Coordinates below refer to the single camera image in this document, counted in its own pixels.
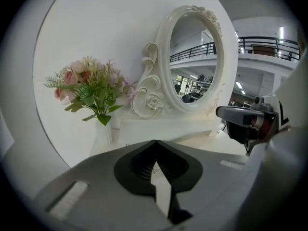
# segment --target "mirror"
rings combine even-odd
[[[214,39],[204,22],[194,15],[182,16],[172,31],[169,49],[172,85],[178,98],[186,104],[200,100],[213,81],[216,61]]]

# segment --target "shelf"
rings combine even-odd
[[[197,88],[191,88],[191,90],[208,90],[208,88],[205,88],[205,87],[201,87],[200,89],[197,89]]]
[[[203,81],[197,81],[197,80],[192,80],[193,82],[201,83],[201,84],[208,84],[211,85],[211,82],[203,82]]]

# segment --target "pink rose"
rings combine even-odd
[[[63,89],[60,89],[60,88],[57,88],[57,89],[54,91],[54,97],[55,97],[56,99],[60,99],[60,101],[62,101],[62,100],[65,98],[64,90],[63,90]]]
[[[66,85],[75,85],[78,83],[78,76],[74,71],[67,71],[65,75],[65,83]]]
[[[73,101],[73,100],[75,99],[75,94],[74,94],[72,91],[70,91],[70,90],[64,90],[63,93],[64,93],[65,96],[68,97],[68,99],[69,99],[70,101]]]

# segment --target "railing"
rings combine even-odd
[[[188,50],[181,51],[170,56],[170,62],[176,62],[185,58],[192,58],[199,55],[216,55],[216,47],[214,42],[198,45]]]
[[[239,37],[238,53],[262,54],[279,57],[288,61],[300,59],[297,42],[272,37]],[[198,45],[170,56],[170,62],[176,62],[199,55],[216,55],[214,42]]]

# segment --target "flower bouquet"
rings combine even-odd
[[[81,108],[91,109],[94,114],[82,119],[88,121],[97,117],[105,126],[110,121],[109,113],[121,108],[116,99],[135,95],[135,83],[125,79],[109,61],[101,64],[97,59],[84,57],[64,67],[59,74],[47,77],[46,87],[56,88],[56,99],[70,104],[64,110],[76,112]]]

